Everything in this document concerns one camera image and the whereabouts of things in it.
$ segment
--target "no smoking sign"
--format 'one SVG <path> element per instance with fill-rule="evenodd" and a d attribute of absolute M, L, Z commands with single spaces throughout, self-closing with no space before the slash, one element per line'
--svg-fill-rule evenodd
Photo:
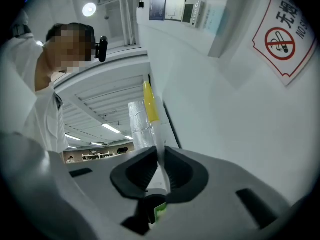
<path fill-rule="evenodd" d="M 252 42 L 254 52 L 286 86 L 301 72 L 317 47 L 315 33 L 292 0 L 269 1 Z"/>

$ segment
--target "yellow object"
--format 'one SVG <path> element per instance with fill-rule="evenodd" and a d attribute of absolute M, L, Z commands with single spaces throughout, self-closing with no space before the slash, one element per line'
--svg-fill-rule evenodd
<path fill-rule="evenodd" d="M 147 81 L 143 83 L 143 96 L 145 110 L 148 115 L 150 124 L 154 121 L 159 121 L 155 97 L 152 92 L 150 83 Z"/>

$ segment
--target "brown wall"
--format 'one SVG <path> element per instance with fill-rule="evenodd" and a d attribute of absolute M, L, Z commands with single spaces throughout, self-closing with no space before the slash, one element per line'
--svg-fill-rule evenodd
<path fill-rule="evenodd" d="M 64 161 L 67 161 L 68 158 L 71 156 L 71 157 L 73 157 L 75 162 L 82 162 L 83 161 L 82 160 L 82 154 L 84 154 L 84 155 L 96 155 L 97 153 L 104 154 L 104 153 L 108 153 L 108 152 L 110 152 L 110 154 L 112 154 L 113 152 L 115 154 L 117 154 L 117 150 L 119 148 L 122 148 L 122 147 L 127 147 L 128 148 L 127 152 L 135 150 L 134 143 L 131 142 L 131 143 L 124 144 L 124 145 L 119 145 L 119 146 L 110 146 L 110 147 L 104 147 L 104 148 L 93 148 L 93 149 L 79 150 L 79 151 L 64 151 L 63 152 L 63 158 L 64 158 Z"/>

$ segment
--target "green object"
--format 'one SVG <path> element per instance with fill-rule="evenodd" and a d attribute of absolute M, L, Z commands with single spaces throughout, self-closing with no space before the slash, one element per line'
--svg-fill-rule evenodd
<path fill-rule="evenodd" d="M 166 208 L 167 208 L 167 203 L 163 203 L 158 207 L 154 208 L 154 218 L 156 223 L 166 213 Z"/>

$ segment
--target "light blue sticker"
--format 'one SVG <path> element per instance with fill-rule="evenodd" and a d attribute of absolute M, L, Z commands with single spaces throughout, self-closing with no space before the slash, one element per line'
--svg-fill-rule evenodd
<path fill-rule="evenodd" d="M 220 23 L 225 12 L 225 8 L 225 5 L 209 5 L 203 27 L 206 31 L 215 36 L 217 35 Z"/>

